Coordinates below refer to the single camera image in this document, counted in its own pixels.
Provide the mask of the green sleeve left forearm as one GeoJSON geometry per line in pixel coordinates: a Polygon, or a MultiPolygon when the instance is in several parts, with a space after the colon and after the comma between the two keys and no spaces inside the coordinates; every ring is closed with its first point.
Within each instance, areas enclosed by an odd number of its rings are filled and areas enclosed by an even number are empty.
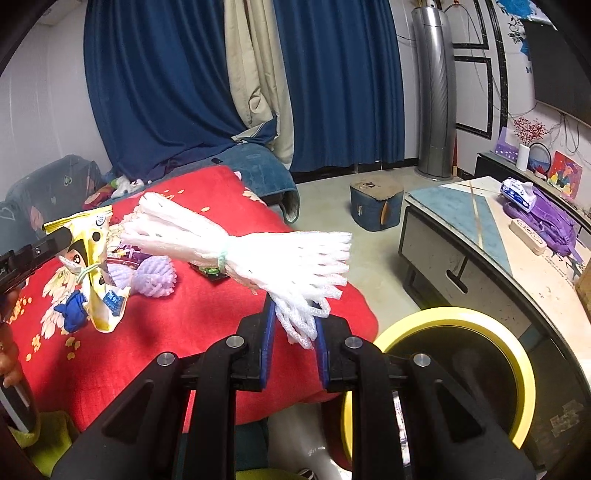
{"type": "Polygon", "coordinates": [[[32,433],[8,427],[28,459],[49,478],[66,451],[79,436],[79,431],[65,411],[41,412],[32,433]]]}

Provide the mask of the person's left hand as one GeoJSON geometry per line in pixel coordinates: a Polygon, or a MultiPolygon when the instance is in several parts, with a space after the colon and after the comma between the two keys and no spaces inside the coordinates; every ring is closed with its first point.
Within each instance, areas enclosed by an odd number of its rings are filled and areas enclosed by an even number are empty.
{"type": "Polygon", "coordinates": [[[18,384],[23,378],[19,349],[13,339],[11,326],[7,323],[13,314],[19,294],[20,290],[16,288],[1,298],[0,374],[3,378],[3,386],[6,388],[18,384]]]}

